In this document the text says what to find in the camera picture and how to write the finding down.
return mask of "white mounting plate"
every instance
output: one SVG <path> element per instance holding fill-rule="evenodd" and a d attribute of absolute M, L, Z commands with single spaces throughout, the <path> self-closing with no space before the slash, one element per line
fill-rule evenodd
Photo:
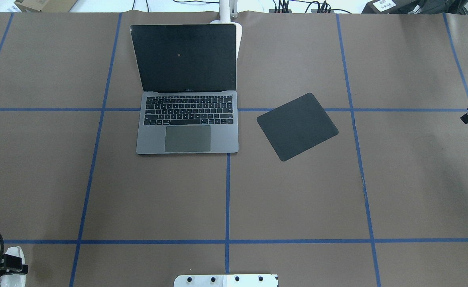
<path fill-rule="evenodd" d="M 174 287 L 278 287 L 278 275 L 180 275 L 174 280 Z"/>

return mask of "silver laptop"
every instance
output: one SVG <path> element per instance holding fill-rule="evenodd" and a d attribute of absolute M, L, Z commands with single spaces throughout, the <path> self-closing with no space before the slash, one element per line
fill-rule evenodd
<path fill-rule="evenodd" d="M 239 149 L 234 24 L 131 25 L 143 87 L 138 154 Z"/>

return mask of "black screen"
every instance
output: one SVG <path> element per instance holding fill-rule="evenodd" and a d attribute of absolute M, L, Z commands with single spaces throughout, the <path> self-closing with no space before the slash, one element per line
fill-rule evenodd
<path fill-rule="evenodd" d="M 233 24 L 132 25 L 144 91 L 236 89 Z"/>

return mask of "mouse pad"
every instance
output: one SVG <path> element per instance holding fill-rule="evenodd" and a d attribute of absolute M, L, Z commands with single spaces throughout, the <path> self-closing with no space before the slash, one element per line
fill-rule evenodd
<path fill-rule="evenodd" d="M 338 134 L 338 129 L 312 93 L 269 111 L 257 122 L 281 161 Z"/>

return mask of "white label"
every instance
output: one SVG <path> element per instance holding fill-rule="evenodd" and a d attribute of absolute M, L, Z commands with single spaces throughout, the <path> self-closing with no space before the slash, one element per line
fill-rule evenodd
<path fill-rule="evenodd" d="M 380 12 L 383 12 L 395 6 L 396 5 L 392 0 L 380 0 L 378 2 L 374 2 L 374 7 L 378 8 Z"/>

